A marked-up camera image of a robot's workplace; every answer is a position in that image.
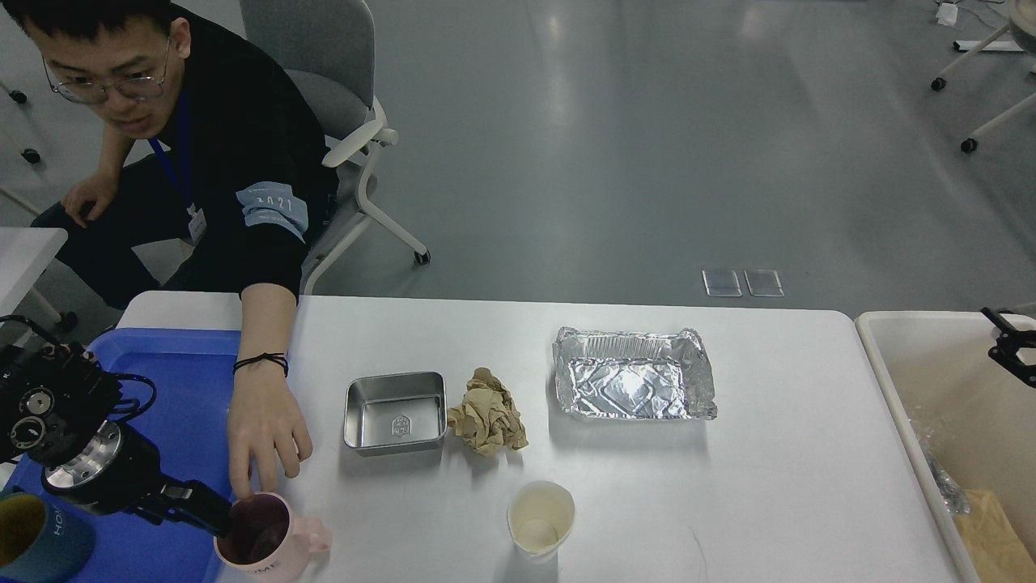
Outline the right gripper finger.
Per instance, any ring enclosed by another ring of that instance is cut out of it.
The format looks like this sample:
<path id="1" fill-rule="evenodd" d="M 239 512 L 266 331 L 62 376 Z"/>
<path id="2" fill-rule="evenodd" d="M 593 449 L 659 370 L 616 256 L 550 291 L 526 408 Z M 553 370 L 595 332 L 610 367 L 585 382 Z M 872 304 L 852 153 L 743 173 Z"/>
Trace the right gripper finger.
<path id="1" fill-rule="evenodd" d="M 989 348 L 988 357 L 992 361 L 1006 369 L 1026 386 L 1035 388 L 1035 365 L 1021 362 L 1021 348 L 1035 348 L 1035 332 L 1033 330 L 1018 330 L 1013 324 L 1006 320 L 1003 314 L 996 313 L 988 307 L 980 309 L 995 328 L 998 330 L 995 338 L 995 346 Z"/>

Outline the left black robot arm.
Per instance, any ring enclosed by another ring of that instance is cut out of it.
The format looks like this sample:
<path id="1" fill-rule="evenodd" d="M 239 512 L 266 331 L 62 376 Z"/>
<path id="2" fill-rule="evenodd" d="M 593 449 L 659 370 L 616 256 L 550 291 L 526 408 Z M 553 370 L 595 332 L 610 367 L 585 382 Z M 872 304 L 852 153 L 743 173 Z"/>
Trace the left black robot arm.
<path id="1" fill-rule="evenodd" d="M 141 374 L 107 372 L 80 343 L 60 343 L 23 315 L 3 315 L 28 336 L 2 348 L 2 461 L 28 457 L 40 465 L 45 493 L 93 516 L 133 514 L 151 524 L 177 521 L 223 538 L 231 503 L 202 480 L 178 480 L 160 469 L 159 446 L 130 421 L 146 401 L 122 393 L 126 381 L 153 387 Z"/>

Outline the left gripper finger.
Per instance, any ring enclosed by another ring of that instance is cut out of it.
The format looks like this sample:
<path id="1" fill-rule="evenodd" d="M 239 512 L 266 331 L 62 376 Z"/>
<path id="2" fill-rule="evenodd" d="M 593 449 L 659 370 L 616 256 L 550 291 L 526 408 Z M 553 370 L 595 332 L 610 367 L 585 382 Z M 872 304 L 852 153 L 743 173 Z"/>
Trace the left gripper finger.
<path id="1" fill-rule="evenodd" d="M 153 519 L 177 521 L 225 538 L 231 531 L 231 502 L 201 480 L 161 479 L 146 496 Z"/>

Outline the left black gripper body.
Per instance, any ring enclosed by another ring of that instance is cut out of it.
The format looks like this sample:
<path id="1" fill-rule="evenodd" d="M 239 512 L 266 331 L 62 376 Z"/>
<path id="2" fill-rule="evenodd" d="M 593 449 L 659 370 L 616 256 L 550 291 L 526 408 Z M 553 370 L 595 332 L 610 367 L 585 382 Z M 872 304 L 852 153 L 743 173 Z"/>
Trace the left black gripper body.
<path id="1" fill-rule="evenodd" d="M 96 516 L 169 517 L 165 483 L 159 446 L 126 422 L 100 424 L 83 451 L 42 472 L 45 492 Z"/>

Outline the person's reaching hand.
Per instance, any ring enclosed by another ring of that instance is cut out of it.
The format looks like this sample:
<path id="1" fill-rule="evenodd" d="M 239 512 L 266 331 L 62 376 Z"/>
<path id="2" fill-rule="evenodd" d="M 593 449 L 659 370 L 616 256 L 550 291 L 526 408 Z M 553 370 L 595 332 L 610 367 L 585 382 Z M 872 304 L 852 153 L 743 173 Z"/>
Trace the person's reaching hand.
<path id="1" fill-rule="evenodd" d="M 282 477 L 295 479 L 313 454 L 313 443 L 299 403 L 281 365 L 248 363 L 234 372 L 227 418 L 229 479 L 236 499 L 275 492 Z"/>

